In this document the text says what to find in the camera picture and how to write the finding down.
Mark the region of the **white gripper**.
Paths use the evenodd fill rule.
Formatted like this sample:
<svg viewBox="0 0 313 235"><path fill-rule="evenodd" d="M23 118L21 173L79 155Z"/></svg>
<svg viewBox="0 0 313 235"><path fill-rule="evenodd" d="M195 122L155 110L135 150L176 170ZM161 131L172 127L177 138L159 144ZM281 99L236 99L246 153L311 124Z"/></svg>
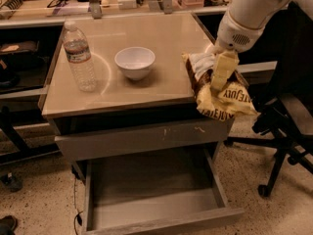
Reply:
<svg viewBox="0 0 313 235"><path fill-rule="evenodd" d="M211 78L211 87L214 90L221 91L223 89L228 78L238 66L237 53L251 49L263 31L263 27L252 29L237 23L229 11L224 14L217 30L215 45L234 51L224 51L216 56Z"/></svg>

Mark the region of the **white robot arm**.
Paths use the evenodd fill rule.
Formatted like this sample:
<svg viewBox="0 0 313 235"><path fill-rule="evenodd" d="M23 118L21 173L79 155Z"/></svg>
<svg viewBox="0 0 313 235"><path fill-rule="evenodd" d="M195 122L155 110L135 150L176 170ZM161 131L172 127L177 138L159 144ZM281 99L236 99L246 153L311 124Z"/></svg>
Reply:
<svg viewBox="0 0 313 235"><path fill-rule="evenodd" d="M214 90L222 90L239 63L238 54L253 47L270 19L289 2L295 2L313 19L313 0L232 0L217 31L218 54L211 80Z"/></svg>

